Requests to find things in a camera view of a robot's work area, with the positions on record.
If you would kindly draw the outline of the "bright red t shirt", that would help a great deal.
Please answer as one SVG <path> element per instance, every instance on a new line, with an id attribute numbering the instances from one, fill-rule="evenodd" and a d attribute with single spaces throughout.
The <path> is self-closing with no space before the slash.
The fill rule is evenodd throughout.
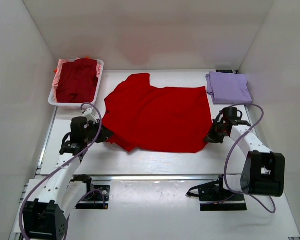
<path id="1" fill-rule="evenodd" d="M 104 100 L 109 139 L 127 152 L 192 153 L 203 150 L 212 126 L 206 87 L 158 88 L 149 73 L 130 75 Z"/>

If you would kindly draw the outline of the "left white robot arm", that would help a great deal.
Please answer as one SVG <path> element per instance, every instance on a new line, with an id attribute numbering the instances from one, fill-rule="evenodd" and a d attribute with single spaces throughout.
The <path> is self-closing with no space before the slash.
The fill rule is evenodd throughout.
<path id="1" fill-rule="evenodd" d="M 21 234 L 26 240 L 64 240 L 69 217 L 76 206 L 102 190 L 95 188 L 88 175 L 75 176 L 88 149 L 93 144 L 106 142 L 113 132 L 102 124 L 102 119 L 79 116 L 71 120 L 70 132 L 61 143 L 56 166 L 23 200 L 19 213 Z"/>

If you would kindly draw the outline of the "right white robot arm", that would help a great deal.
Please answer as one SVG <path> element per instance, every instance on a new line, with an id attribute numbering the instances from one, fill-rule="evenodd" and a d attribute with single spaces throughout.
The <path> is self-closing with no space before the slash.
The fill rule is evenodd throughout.
<path id="1" fill-rule="evenodd" d="M 238 147 L 246 157 L 241 174 L 228 174 L 231 158 L 225 160 L 224 172 L 217 180 L 192 187 L 188 197 L 205 201 L 223 201 L 231 195 L 281 197 L 284 192 L 285 157 L 266 147 L 253 133 L 253 126 L 242 119 L 243 113 L 236 106 L 222 109 L 212 121 L 204 141 L 221 144 L 225 137 L 234 141 L 231 151 Z"/>

